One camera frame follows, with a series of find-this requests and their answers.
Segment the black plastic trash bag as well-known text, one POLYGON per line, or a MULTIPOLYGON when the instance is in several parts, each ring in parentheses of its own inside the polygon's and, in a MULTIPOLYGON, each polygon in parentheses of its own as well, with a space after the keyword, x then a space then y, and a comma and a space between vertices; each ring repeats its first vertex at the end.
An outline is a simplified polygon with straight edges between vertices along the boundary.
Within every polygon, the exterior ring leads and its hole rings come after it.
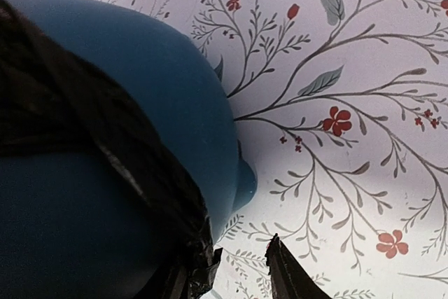
POLYGON ((200 188, 130 94, 100 68, 1 1, 1 155, 97 148, 179 245, 160 266, 183 263, 190 298, 214 284, 214 249, 200 188))

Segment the teal plastic trash bin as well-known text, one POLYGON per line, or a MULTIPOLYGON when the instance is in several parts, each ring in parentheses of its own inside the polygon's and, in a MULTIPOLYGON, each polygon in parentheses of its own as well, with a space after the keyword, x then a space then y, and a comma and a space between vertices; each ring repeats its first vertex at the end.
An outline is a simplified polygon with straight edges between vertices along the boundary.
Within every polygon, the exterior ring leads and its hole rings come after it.
MULTIPOLYGON (((6 1, 141 107, 199 187, 214 247, 257 186, 216 68, 186 35, 136 11, 6 1)), ((178 245, 97 148, 1 155, 2 298, 138 298, 178 245)))

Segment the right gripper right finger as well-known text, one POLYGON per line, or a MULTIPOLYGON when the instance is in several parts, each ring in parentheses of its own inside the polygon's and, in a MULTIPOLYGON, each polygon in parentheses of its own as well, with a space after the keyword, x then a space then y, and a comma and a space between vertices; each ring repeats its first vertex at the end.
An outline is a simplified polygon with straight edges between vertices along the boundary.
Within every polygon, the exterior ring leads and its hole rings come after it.
POLYGON ((266 250, 273 299, 330 299, 275 234, 266 250))

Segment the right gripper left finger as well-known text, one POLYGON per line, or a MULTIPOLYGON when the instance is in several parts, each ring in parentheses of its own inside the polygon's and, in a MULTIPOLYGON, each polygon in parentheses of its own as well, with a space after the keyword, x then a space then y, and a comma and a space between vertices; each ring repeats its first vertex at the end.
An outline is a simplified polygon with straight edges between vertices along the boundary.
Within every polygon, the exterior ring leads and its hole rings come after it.
POLYGON ((153 275, 153 294, 157 299, 188 299, 188 271, 183 263, 162 266, 153 275))

